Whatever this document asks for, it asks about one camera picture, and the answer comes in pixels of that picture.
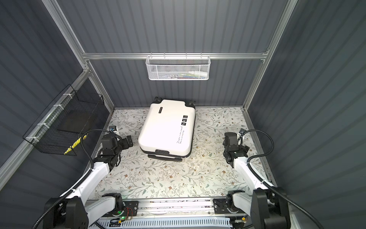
black wire basket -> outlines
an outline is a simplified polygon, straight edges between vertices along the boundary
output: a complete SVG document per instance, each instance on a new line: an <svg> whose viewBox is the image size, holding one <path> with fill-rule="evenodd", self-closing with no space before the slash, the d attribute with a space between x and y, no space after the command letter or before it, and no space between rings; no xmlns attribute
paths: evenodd
<svg viewBox="0 0 366 229"><path fill-rule="evenodd" d="M44 121L35 122L32 127L36 128L30 127L23 139L42 153L76 156L82 150L80 137L93 128L103 107L102 95L73 90L53 106L53 112Z"/></svg>

white suitcase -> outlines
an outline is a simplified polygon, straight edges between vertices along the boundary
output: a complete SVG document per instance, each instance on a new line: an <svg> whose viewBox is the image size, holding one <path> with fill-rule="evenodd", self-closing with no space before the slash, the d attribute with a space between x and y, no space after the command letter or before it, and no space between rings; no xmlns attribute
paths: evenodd
<svg viewBox="0 0 366 229"><path fill-rule="evenodd" d="M182 161L192 151L195 106L159 99L151 104L138 143L149 158Z"/></svg>

wire mesh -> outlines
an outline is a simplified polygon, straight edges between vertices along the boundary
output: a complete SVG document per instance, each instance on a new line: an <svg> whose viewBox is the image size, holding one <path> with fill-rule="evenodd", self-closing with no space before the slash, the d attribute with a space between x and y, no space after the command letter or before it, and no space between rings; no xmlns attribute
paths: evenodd
<svg viewBox="0 0 366 229"><path fill-rule="evenodd" d="M92 127L103 106L100 94L72 91L54 105L54 111L44 122L37 124L33 135L28 130L23 138L42 153L76 156L82 148L74 143Z"/></svg>
<svg viewBox="0 0 366 229"><path fill-rule="evenodd" d="M150 80L208 80L211 60L146 58Z"/></svg>

